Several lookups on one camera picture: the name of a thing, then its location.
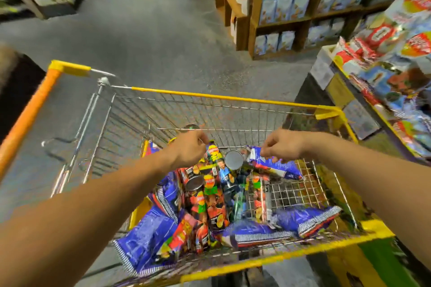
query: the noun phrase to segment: concrete floor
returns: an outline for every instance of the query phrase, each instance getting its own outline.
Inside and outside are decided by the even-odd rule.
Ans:
[[[77,15],[2,23],[0,39],[42,68],[60,59],[113,72],[128,85],[285,101],[295,99],[317,54],[251,61],[247,52],[234,51],[214,0],[85,0]],[[2,183],[0,221],[49,196],[59,164],[40,142],[73,136],[95,88],[89,79],[59,80]],[[89,144],[97,134],[90,131]],[[116,262],[108,249],[92,269]],[[305,258],[266,269],[280,286],[316,286]],[[103,286],[123,276],[117,268],[79,285]]]

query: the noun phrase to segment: person's left arm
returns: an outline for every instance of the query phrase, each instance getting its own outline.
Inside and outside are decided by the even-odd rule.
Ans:
[[[200,131],[29,207],[0,225],[0,285],[73,286],[130,213],[169,171],[190,167],[208,143]]]

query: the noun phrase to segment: yellow sign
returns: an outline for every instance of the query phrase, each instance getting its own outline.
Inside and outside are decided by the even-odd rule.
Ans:
[[[332,102],[341,109],[343,109],[350,101],[355,99],[339,73],[334,75],[331,82],[326,87],[326,92],[329,94]]]
[[[394,145],[394,143],[392,143],[386,132],[379,132],[374,136],[359,142],[359,144],[369,149],[373,149],[393,157],[404,159],[401,152]]]

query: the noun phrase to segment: person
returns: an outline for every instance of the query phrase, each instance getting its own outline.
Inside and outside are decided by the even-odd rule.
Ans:
[[[159,152],[15,213],[0,226],[0,285],[75,285],[153,186],[196,164],[208,142],[201,130],[180,134]],[[431,268],[429,167],[327,133],[286,129],[270,134],[261,155],[323,162]]]

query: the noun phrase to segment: shopping cart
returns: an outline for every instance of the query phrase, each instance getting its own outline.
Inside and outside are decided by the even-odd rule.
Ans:
[[[79,183],[84,184],[118,169],[132,158],[143,156],[148,141],[163,148],[190,123],[201,126],[223,153],[246,145],[261,145],[270,132],[280,126],[291,130],[329,132],[357,142],[343,112],[337,107],[128,87],[111,73],[61,61],[52,61],[52,70],[93,77],[97,81],[97,89],[90,98],[75,137],[55,137],[43,143],[46,153],[62,163],[51,196],[67,190],[69,185],[73,186],[76,177],[79,177]],[[94,113],[98,111],[105,112],[99,127],[100,134],[94,142],[88,142],[86,131],[92,125],[97,126]],[[73,145],[70,158],[53,152],[54,142]],[[91,154],[83,151],[84,143],[93,145]],[[115,286],[170,285],[206,279],[393,236],[382,221],[366,213],[361,199],[349,189],[342,177],[314,160],[299,159],[297,165],[303,181],[272,183],[272,208],[297,204],[341,206],[344,210],[342,215],[325,232],[302,241],[286,240],[247,250],[221,248],[201,255],[187,254],[180,258],[175,268],[145,278],[130,277]],[[247,212],[253,217],[254,204],[248,203]],[[145,199],[118,236],[134,227],[150,206],[150,201]]]

